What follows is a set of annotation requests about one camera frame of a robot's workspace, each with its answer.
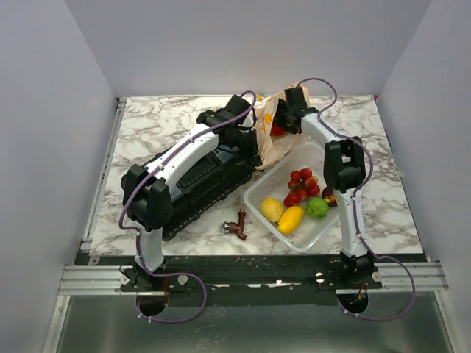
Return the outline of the yellow fake lemon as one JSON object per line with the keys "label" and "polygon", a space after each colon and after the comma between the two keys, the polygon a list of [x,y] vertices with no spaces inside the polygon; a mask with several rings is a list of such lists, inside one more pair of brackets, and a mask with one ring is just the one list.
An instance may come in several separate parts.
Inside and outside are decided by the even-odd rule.
{"label": "yellow fake lemon", "polygon": [[275,198],[268,197],[261,202],[261,214],[270,222],[277,224],[283,215],[283,206]]}

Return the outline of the orange plastic bag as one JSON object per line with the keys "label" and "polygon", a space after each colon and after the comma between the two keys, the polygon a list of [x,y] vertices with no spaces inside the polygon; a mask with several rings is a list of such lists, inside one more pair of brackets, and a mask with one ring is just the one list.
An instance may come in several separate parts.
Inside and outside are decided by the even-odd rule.
{"label": "orange plastic bag", "polygon": [[270,96],[264,101],[263,106],[255,109],[255,132],[258,147],[258,156],[261,165],[255,169],[262,171],[274,165],[286,154],[294,150],[306,141],[307,136],[303,133],[291,134],[284,132],[282,135],[272,135],[272,127],[275,125],[275,113],[280,106],[279,100],[285,99],[284,90]]}

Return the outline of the yellow orange fake fruit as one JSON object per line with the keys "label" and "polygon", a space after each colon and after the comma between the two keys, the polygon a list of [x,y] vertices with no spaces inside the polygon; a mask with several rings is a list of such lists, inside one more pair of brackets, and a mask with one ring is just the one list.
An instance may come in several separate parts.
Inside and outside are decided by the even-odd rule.
{"label": "yellow orange fake fruit", "polygon": [[301,224],[305,211],[301,206],[289,207],[277,223],[277,231],[282,235],[290,235]]}

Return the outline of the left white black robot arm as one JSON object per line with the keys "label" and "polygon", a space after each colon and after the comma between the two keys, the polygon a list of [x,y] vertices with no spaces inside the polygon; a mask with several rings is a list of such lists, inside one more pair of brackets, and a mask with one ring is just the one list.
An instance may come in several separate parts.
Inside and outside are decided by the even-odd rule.
{"label": "left white black robot arm", "polygon": [[219,145],[221,134],[237,126],[253,111],[257,97],[247,90],[234,95],[221,111],[204,111],[184,138],[142,171],[126,175],[124,206],[118,220],[122,230],[134,230],[138,282],[147,290],[162,285],[163,227],[171,218],[171,191],[181,177]]}

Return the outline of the green fake fruit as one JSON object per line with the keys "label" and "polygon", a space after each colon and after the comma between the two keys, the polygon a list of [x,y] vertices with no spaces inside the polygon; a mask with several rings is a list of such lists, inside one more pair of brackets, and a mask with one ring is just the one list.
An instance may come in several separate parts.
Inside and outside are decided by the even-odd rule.
{"label": "green fake fruit", "polygon": [[306,203],[306,213],[313,219],[322,219],[327,216],[329,211],[328,203],[319,197],[313,197]]}

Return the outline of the red fake cherry tomatoes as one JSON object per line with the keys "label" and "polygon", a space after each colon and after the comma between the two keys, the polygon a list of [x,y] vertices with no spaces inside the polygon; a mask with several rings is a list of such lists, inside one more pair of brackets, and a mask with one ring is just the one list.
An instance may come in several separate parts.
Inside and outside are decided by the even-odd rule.
{"label": "red fake cherry tomatoes", "polygon": [[319,179],[309,167],[291,172],[288,189],[288,195],[283,200],[285,207],[300,205],[309,197],[317,197],[321,194]]}

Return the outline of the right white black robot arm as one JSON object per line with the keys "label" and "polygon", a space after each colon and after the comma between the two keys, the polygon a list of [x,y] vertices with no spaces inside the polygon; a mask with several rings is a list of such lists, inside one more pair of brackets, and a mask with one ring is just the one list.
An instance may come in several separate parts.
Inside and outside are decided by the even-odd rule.
{"label": "right white black robot arm", "polygon": [[334,277],[345,287],[355,288],[374,271],[374,256],[364,244],[361,189],[371,177],[366,169],[359,137],[348,137],[322,119],[322,110],[309,107],[301,85],[284,90],[281,111],[275,123],[284,131],[304,133],[324,148],[323,177],[333,190],[339,208],[342,243]]}

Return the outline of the red fake apple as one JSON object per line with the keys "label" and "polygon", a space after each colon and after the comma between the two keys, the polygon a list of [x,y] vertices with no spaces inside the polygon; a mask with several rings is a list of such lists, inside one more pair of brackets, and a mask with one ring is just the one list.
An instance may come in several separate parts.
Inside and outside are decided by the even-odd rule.
{"label": "red fake apple", "polygon": [[281,127],[279,127],[276,123],[272,124],[272,128],[270,131],[270,135],[272,137],[280,137],[285,134],[285,130],[283,130]]}

